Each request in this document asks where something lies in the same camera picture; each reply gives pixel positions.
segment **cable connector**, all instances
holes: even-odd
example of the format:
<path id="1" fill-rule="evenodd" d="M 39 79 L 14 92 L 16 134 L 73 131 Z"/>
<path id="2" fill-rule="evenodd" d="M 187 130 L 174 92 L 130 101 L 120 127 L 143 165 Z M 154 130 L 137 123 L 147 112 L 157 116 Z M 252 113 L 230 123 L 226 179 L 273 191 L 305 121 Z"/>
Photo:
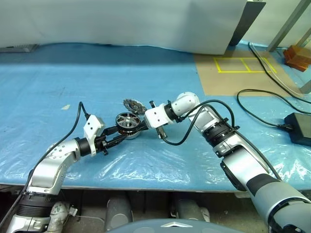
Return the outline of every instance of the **cable connector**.
<path id="1" fill-rule="evenodd" d="M 277 125 L 278 128 L 283 129 L 285 131 L 292 131 L 293 127 L 290 124 Z"/>

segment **white cable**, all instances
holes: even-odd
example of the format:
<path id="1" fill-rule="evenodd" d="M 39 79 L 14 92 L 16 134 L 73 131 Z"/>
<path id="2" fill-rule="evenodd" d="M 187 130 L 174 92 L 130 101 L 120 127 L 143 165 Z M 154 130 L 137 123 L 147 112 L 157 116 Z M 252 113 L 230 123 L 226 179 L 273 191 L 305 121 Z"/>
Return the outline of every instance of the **white cable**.
<path id="1" fill-rule="evenodd" d="M 105 225 L 105 220 L 103 220 L 101 217 L 80 216 L 80 215 L 75 215 L 74 217 L 85 217 L 85 218 L 97 219 L 97 220 L 100 220 Z"/>
<path id="2" fill-rule="evenodd" d="M 273 69 L 271 69 L 270 65 L 266 62 L 265 59 L 263 59 L 263 57 L 260 56 L 259 52 L 257 51 L 257 49 L 255 48 L 255 46 L 253 45 L 253 43 L 251 43 L 252 48 L 254 49 L 255 53 L 257 54 L 257 56 L 259 57 L 259 59 L 261 59 L 267 66 L 268 68 L 271 70 L 271 72 L 274 74 L 274 76 L 276 77 L 276 79 L 290 92 L 295 93 L 296 95 L 299 96 L 303 96 L 302 93 L 297 93 L 294 90 L 292 90 L 290 87 L 288 87 L 277 75 L 276 73 L 273 71 Z"/>

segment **floor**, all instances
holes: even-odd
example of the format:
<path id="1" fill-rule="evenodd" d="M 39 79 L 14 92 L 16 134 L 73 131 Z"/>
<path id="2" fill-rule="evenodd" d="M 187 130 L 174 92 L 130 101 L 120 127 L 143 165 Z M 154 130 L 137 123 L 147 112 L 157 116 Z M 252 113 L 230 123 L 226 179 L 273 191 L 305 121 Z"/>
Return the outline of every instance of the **floor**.
<path id="1" fill-rule="evenodd" d="M 103 190 L 64 190 L 63 199 L 76 207 L 81 206 L 82 216 L 95 216 L 105 219 L 106 203 L 110 196 L 118 191 Z M 8 205 L 12 199 L 9 193 L 0 193 L 1 203 Z M 150 218 L 170 217 L 172 192 L 136 192 L 126 193 L 133 207 L 134 221 Z M 237 198 L 233 193 L 184 193 L 196 200 L 199 206 L 206 207 L 212 223 L 224 225 L 242 232 L 267 233 L 267 227 L 258 216 L 250 198 Z M 4 233 L 8 223 L 0 230 Z M 104 225 L 97 219 L 70 217 L 64 226 L 64 233 L 103 232 Z"/>

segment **white wall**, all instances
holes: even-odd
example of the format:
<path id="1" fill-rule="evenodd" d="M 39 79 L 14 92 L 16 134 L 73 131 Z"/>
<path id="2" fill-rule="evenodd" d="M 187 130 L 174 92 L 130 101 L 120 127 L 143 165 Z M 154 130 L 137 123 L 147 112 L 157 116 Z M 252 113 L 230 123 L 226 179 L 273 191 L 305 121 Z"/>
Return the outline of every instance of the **white wall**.
<path id="1" fill-rule="evenodd" d="M 267 2 L 262 12 L 252 24 L 243 40 L 269 45 L 300 0 L 264 0 Z M 311 27 L 311 5 L 286 35 L 279 46 L 294 45 Z"/>

